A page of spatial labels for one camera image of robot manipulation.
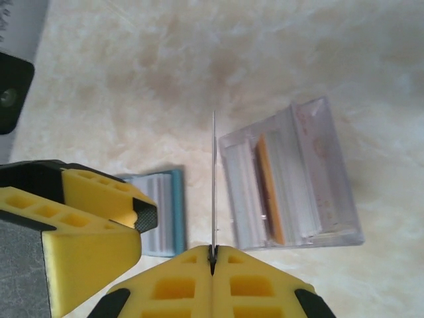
gray sandpaper surface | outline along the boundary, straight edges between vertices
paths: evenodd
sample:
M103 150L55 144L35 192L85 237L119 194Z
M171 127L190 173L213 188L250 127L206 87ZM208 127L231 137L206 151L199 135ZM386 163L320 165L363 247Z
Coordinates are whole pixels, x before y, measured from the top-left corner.
M41 232L0 219L0 318L49 318Z

black rubber edge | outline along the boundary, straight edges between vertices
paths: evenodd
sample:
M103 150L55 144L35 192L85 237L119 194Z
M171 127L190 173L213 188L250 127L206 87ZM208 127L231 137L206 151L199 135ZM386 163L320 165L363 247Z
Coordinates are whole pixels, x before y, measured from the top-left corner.
M15 187L64 204L61 169L63 165L64 163L58 160L4 164L0 166L0 187Z
M158 208L155 205L133 197L132 210L137 214L134 228L140 233L158 226Z
M218 261L218 248L219 245L215 246L215 254L212 253L212 245L209 245L209 255L207 257L209 264L211 266L211 275L213 276L215 273L215 267Z
M16 225L28 227L30 229L40 231L40 232L57 230L57 228L54 227L53 225L49 225L46 223L41 223L32 219L28 219L27 217L16 215L12 212L8 212L2 209L0 209L0 219L6 222L16 224Z
M104 295L87 318L118 318L130 294L127 288L120 288Z
M10 88L17 91L16 101L10 107L0 106L0 135L9 134L15 129L31 87L34 72L34 65L30 62L0 52L0 94Z
M295 290L294 294L307 318L336 318L322 297L303 289Z

plastic packaging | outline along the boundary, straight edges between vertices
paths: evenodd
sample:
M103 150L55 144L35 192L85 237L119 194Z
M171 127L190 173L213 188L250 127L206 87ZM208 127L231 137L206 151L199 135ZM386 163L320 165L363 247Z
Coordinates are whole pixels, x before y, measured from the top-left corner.
M327 98L219 139L237 247L364 242Z

transparent plastic box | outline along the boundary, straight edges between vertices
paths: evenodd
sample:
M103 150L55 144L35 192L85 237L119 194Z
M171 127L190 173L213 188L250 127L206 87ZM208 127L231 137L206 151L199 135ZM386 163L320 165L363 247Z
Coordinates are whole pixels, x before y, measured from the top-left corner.
M326 97L219 139L237 247L364 242Z

clear plastic case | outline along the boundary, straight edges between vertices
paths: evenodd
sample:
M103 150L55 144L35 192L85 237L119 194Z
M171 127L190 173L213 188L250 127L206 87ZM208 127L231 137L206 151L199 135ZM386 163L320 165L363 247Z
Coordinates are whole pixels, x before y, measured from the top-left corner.
M237 247L364 242L327 98L219 139Z

